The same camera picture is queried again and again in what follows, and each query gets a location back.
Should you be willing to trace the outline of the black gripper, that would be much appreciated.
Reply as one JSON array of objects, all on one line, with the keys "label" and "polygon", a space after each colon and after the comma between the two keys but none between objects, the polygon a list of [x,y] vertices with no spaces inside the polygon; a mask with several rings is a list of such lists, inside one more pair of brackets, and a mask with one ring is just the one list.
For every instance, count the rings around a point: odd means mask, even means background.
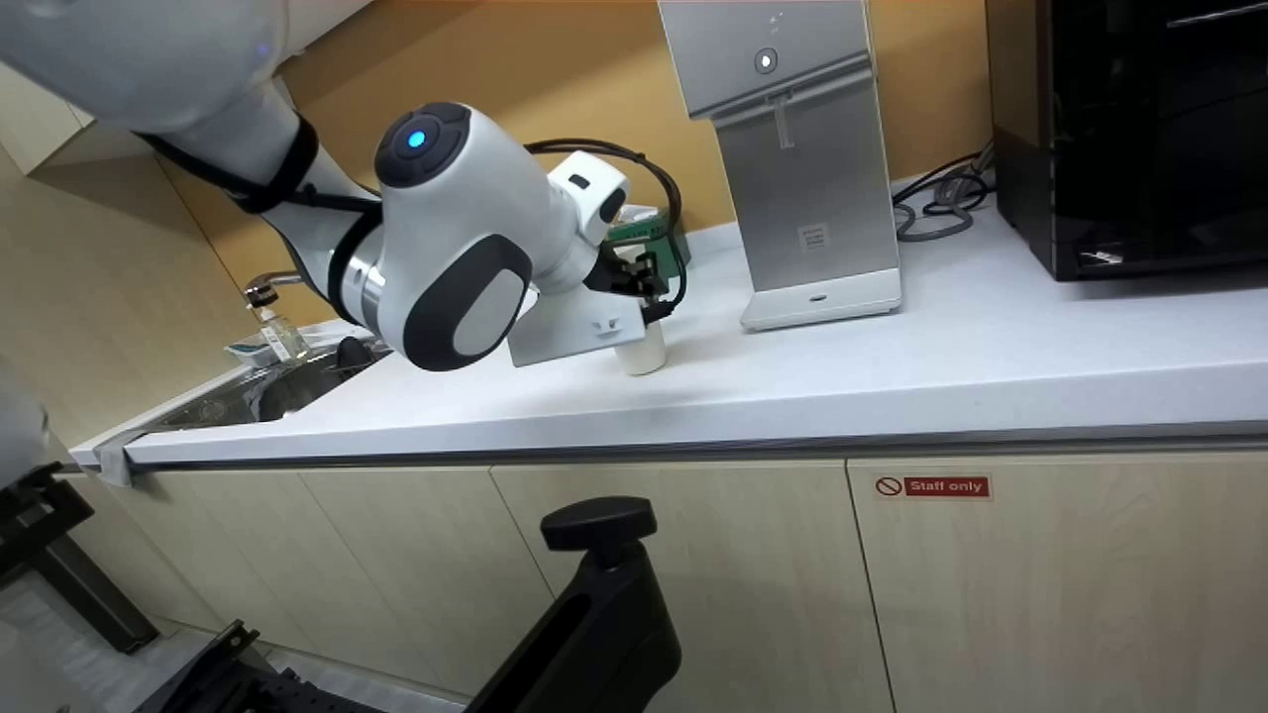
[{"label": "black gripper", "polygon": [[667,321],[672,312],[672,305],[667,301],[668,280],[656,273],[655,255],[623,259],[612,240],[602,240],[585,273],[585,285],[596,292],[635,298],[647,325]]}]

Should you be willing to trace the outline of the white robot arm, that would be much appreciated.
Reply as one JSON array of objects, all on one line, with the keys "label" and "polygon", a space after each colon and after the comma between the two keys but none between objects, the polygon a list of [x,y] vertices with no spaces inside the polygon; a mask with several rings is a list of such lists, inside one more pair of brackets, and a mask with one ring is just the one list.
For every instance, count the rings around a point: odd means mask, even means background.
[{"label": "white robot arm", "polygon": [[0,0],[0,61],[273,224],[302,280],[429,374],[519,370],[649,334],[608,244],[625,174],[555,165],[473,104],[400,115],[349,178],[285,98],[280,0]]}]

